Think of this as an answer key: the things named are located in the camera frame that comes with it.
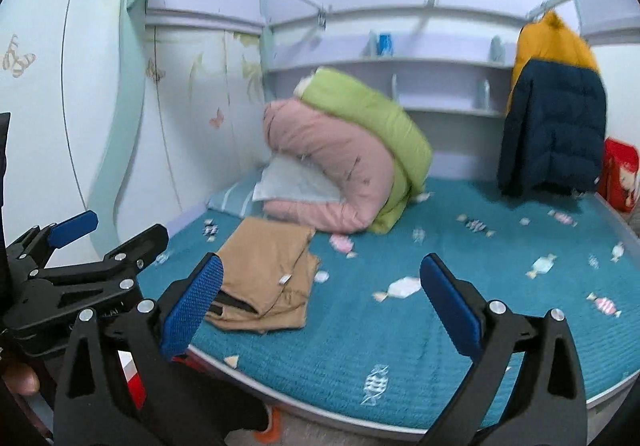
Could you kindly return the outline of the left hand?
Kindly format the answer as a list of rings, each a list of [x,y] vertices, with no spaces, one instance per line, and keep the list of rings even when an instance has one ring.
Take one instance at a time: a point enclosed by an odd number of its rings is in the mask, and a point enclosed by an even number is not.
[[[3,367],[2,380],[9,391],[17,395],[32,396],[40,390],[40,382],[35,371],[17,362],[11,362]]]

